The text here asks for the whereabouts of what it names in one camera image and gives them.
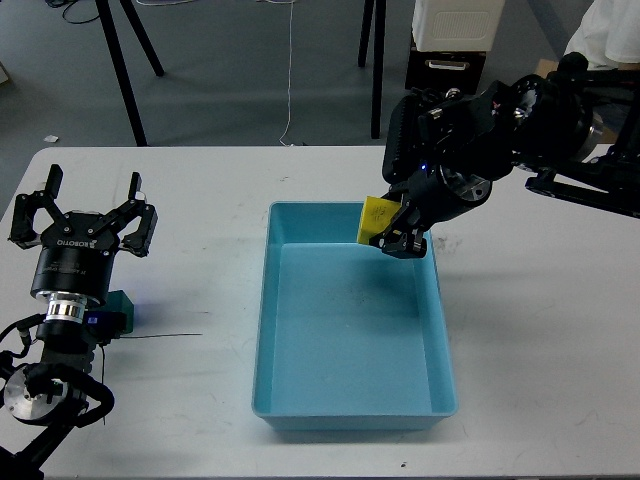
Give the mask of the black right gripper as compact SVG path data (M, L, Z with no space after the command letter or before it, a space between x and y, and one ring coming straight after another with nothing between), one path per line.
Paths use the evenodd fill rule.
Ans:
M405 183L390 185L381 196L389 201L402 200L402 205L389 225L375 236L375 246L398 259L424 258L424 228L483 205L491 191L492 182L477 175L464 175L442 165L419 169Z

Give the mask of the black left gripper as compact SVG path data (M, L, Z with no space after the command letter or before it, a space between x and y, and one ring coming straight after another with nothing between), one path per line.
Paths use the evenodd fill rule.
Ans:
M40 244L34 230L36 213L44 209L53 220L41 234L31 296L54 292L84 296L91 305L106 303L117 251L143 258L149 254L158 216L141 193L141 175L133 172L127 200L105 215L71 211L68 219L55 203L63 179L52 164L41 190L16 196L8 240L21 249Z

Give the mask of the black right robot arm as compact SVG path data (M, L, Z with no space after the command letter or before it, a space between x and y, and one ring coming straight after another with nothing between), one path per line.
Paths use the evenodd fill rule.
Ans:
M484 204L514 168L528 190L635 217L639 213L639 75L592 70L578 53L546 76L492 83L469 96L415 90L394 109L382 175L399 203L370 243L421 258L435 224Z

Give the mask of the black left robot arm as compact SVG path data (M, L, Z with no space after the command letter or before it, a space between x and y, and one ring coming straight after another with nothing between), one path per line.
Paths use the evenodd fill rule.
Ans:
M94 350L133 329L134 305L109 288L116 255L145 257L157 213L133 173L128 197L108 213L69 211L55 203L63 178L51 166L45 186L15 199L9 239L41 249L32 297L47 309L11 323L23 348L1 353L1 405L19 422L42 432L17 453L1 452L4 479L41 479L42 465L75 428L106 417L112 391L91 375Z

